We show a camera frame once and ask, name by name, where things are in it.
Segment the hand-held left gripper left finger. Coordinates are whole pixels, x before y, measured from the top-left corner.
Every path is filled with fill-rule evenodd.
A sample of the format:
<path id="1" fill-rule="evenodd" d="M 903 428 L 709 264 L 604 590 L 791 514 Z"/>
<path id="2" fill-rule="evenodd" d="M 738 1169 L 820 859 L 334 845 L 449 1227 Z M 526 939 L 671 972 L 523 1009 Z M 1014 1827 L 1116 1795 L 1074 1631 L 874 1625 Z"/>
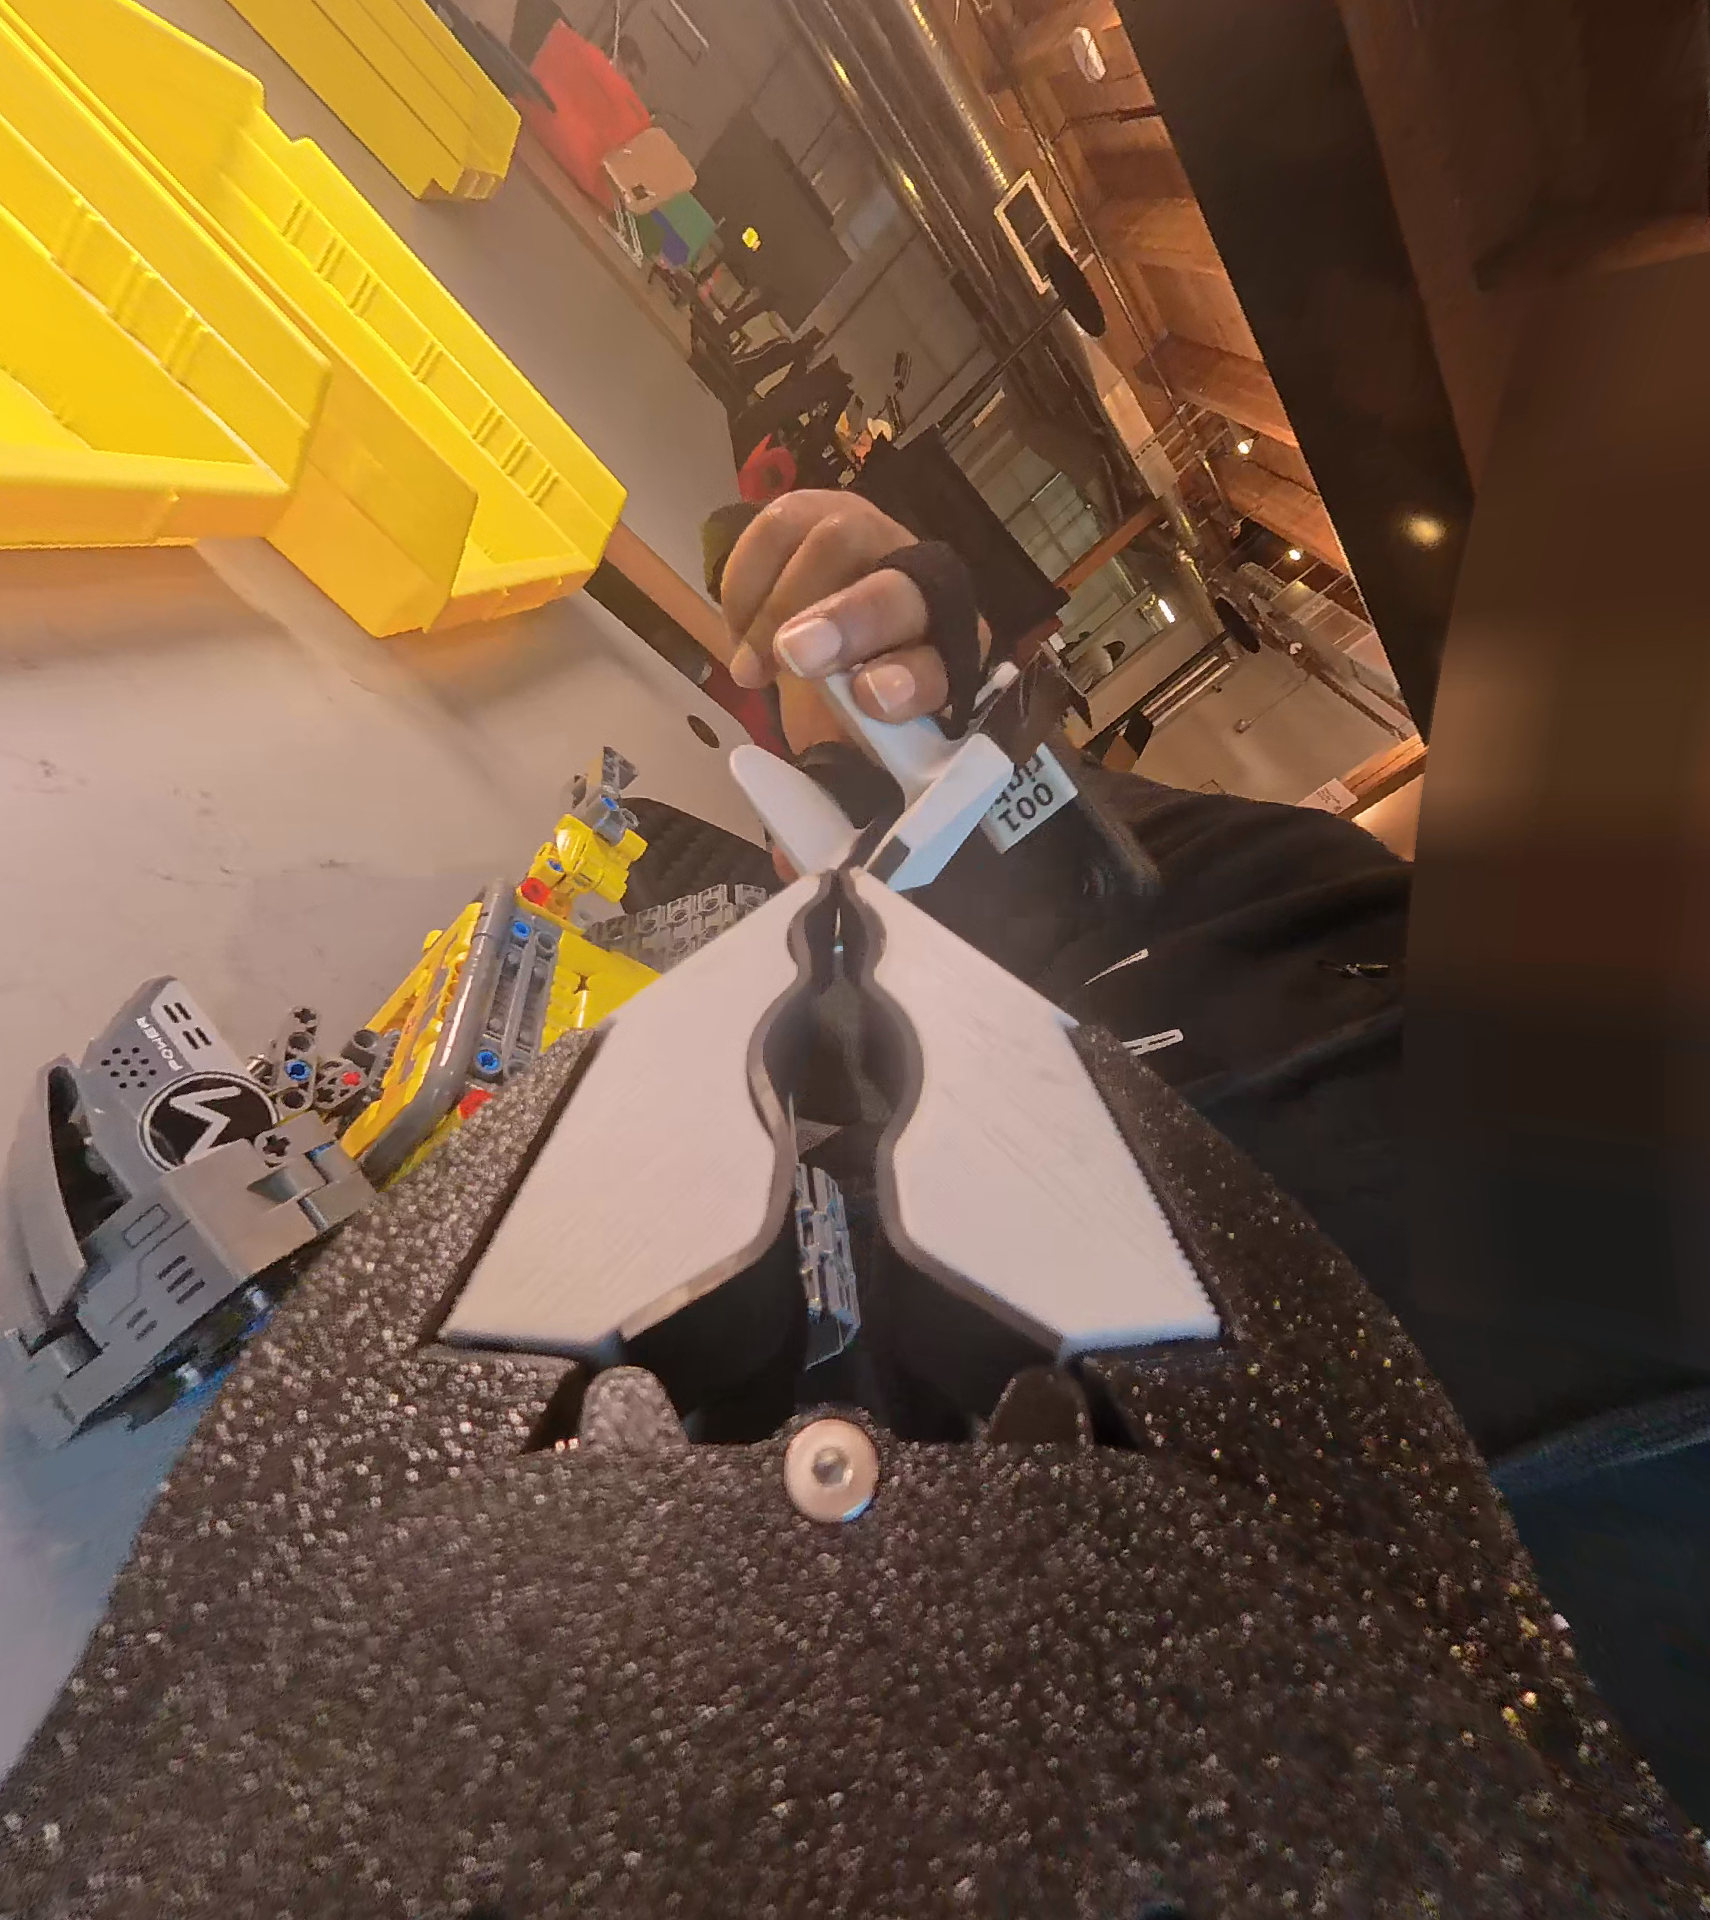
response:
<path id="1" fill-rule="evenodd" d="M 835 901 L 835 873 L 793 881 L 594 1029 L 443 1341 L 614 1361 L 770 1250 L 797 1163 L 773 1055 Z"/>

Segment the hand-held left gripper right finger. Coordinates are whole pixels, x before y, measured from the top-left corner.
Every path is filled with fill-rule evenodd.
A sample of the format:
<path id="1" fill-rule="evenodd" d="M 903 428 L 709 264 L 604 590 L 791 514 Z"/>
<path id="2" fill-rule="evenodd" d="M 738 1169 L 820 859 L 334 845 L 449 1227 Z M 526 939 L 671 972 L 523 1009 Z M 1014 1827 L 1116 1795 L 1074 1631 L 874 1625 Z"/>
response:
<path id="1" fill-rule="evenodd" d="M 842 875 L 842 899 L 904 1064 L 877 1163 L 896 1252 L 1051 1361 L 1217 1339 L 1076 1020 L 868 871 Z"/>

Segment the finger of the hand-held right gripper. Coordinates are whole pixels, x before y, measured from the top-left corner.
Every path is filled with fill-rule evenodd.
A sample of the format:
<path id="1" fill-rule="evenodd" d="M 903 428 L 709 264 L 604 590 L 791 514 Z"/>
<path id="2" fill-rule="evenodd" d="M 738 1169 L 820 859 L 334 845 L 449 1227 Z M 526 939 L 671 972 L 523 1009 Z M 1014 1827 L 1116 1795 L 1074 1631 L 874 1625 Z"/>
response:
<path id="1" fill-rule="evenodd" d="M 729 769 L 793 878 L 849 863 L 852 820 L 809 772 L 754 744 L 733 747 Z"/>
<path id="2" fill-rule="evenodd" d="M 998 741 L 986 733 L 967 735 L 942 761 L 938 775 L 883 829 L 860 859 L 860 871 L 898 893 L 930 885 L 1013 775 L 1013 756 Z"/>

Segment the yellow tracked brick vehicle model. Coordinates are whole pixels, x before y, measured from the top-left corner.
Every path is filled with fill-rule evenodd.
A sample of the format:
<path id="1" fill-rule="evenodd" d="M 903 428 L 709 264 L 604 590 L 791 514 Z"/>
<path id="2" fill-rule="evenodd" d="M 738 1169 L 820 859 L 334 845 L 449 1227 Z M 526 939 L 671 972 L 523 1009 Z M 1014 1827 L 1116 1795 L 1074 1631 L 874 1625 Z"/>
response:
<path id="1" fill-rule="evenodd" d="M 449 1270 L 430 1291 L 426 1341 L 462 1354 L 641 1365 L 690 1402 L 762 1376 L 800 1373 L 820 1359 L 826 1339 L 847 1330 L 849 1311 L 822 1286 L 820 1259 L 797 1222 L 798 1202 L 811 1193 L 798 1083 L 811 1076 L 820 995 L 835 977 L 841 867 L 822 871 L 836 878 L 836 901 L 835 928 L 820 936 L 820 990 L 805 1013 L 794 1013 L 770 1060 L 794 1127 L 794 1197 L 769 1250 L 744 1275 L 680 1309 L 616 1359 L 485 1351 L 441 1339 L 453 1300 L 523 1184 L 594 1032 L 764 906 L 692 937 L 623 914 L 578 924 L 575 907 L 582 899 L 623 904 L 628 867 L 645 851 L 623 803 L 628 777 L 627 765 L 604 772 L 556 822 L 517 884 L 501 881 L 474 899 L 466 934 L 451 926 L 441 941 L 425 946 L 415 975 L 373 1020 L 375 1036 L 397 1050 L 379 1099 L 349 1139 L 363 1169 L 389 1185 L 386 1202 L 446 1238 Z"/>

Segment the person's right hand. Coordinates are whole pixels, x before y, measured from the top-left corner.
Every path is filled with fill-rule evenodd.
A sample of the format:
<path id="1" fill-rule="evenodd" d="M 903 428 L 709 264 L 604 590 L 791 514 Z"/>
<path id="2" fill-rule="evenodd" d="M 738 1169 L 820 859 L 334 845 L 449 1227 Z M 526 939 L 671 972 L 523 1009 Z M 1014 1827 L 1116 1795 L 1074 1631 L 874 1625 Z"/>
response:
<path id="1" fill-rule="evenodd" d="M 852 492 L 791 492 L 733 546 L 720 574 L 731 676 L 775 692 L 793 756 L 849 735 L 826 690 L 836 676 L 877 722 L 944 710 L 948 676 L 928 606 L 915 581 L 883 567 L 913 540 Z"/>

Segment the grey brick power module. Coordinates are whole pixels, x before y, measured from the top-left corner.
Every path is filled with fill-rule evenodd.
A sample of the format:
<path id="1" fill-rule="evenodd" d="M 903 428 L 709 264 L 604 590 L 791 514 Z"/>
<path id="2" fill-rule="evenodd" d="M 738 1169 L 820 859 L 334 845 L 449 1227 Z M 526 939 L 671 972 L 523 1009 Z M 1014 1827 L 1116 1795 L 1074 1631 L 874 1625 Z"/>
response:
<path id="1" fill-rule="evenodd" d="M 227 1369 L 292 1259 L 377 1199 L 340 1139 L 371 1058 L 337 1058 L 295 1006 L 252 1055 L 176 975 L 123 1000 L 33 1080 L 0 1184 L 0 1395 L 62 1448 L 140 1426 Z"/>

